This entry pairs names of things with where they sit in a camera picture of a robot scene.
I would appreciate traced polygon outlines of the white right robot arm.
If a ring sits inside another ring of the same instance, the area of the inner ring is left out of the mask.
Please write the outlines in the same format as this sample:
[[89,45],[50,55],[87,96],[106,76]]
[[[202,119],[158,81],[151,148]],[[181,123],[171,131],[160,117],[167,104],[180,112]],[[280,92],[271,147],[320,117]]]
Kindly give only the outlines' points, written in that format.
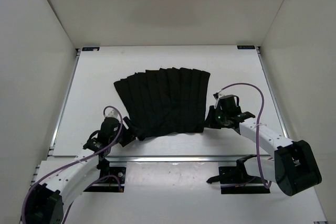
[[258,123],[250,112],[242,112],[235,95],[214,95],[216,103],[210,106],[206,127],[233,129],[240,136],[256,144],[256,150],[264,150],[268,158],[259,153],[247,155],[236,161],[207,183],[222,183],[225,187],[242,186],[260,178],[273,182],[287,196],[293,196],[322,182],[311,146],[304,140],[294,141]]

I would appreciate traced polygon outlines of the black pleated skirt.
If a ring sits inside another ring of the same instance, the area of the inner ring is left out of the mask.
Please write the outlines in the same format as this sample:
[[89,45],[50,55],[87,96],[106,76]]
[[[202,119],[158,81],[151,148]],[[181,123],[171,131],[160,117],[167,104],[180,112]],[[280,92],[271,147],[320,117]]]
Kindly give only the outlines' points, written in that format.
[[202,133],[210,76],[198,69],[161,68],[114,82],[128,112],[124,121],[130,139]]

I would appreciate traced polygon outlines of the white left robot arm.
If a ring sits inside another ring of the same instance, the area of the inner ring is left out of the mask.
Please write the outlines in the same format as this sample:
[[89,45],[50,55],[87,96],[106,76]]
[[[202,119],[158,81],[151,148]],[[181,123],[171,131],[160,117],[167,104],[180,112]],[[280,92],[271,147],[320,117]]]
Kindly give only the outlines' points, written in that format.
[[130,120],[107,117],[69,164],[50,172],[31,186],[22,206],[22,223],[64,223],[75,199],[97,183],[115,183],[122,192],[120,176],[111,172],[106,157],[112,146],[135,140]]

